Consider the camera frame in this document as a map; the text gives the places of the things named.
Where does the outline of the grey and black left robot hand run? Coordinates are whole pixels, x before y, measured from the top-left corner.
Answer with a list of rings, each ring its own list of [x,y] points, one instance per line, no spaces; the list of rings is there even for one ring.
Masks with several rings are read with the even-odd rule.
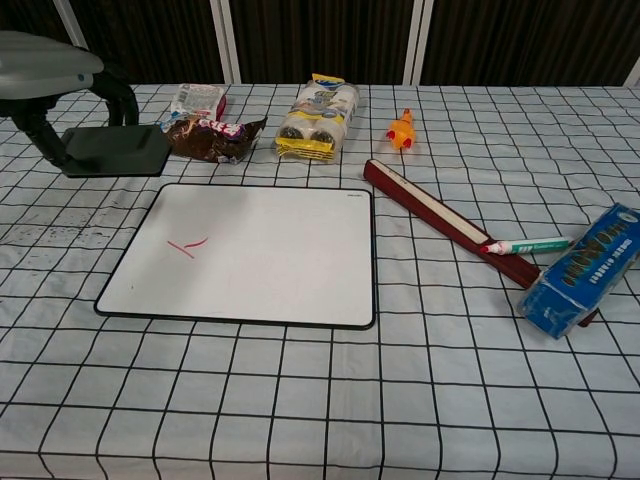
[[[12,119],[56,167],[71,156],[47,113],[62,96],[83,89],[106,102],[109,126],[139,123],[133,89],[99,56],[48,37],[1,32],[1,115]]]

